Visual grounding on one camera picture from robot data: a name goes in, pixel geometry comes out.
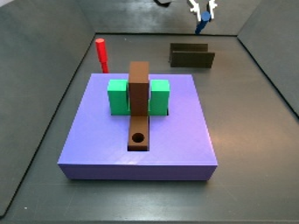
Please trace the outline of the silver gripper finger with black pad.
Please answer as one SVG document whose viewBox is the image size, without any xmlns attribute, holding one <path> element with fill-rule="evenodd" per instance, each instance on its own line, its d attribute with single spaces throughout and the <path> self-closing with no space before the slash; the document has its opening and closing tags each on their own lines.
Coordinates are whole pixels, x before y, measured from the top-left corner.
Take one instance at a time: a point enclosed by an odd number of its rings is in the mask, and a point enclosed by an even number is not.
<svg viewBox="0 0 299 224">
<path fill-rule="evenodd" d="M 208 9 L 210 9 L 210 19 L 212 20 L 215 18 L 215 8 L 218 7 L 218 4 L 215 2 L 215 0 L 210 0 L 208 1 Z"/>
</svg>

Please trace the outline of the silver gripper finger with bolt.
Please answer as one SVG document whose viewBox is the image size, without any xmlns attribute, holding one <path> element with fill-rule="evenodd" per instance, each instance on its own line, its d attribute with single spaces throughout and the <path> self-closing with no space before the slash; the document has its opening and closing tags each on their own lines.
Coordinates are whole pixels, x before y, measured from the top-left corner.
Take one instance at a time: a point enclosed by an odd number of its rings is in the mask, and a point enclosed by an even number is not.
<svg viewBox="0 0 299 224">
<path fill-rule="evenodd" d="M 189 12 L 196 15 L 198 20 L 202 20 L 200 4 L 195 0 L 188 0 L 188 3 L 191 5 Z"/>
</svg>

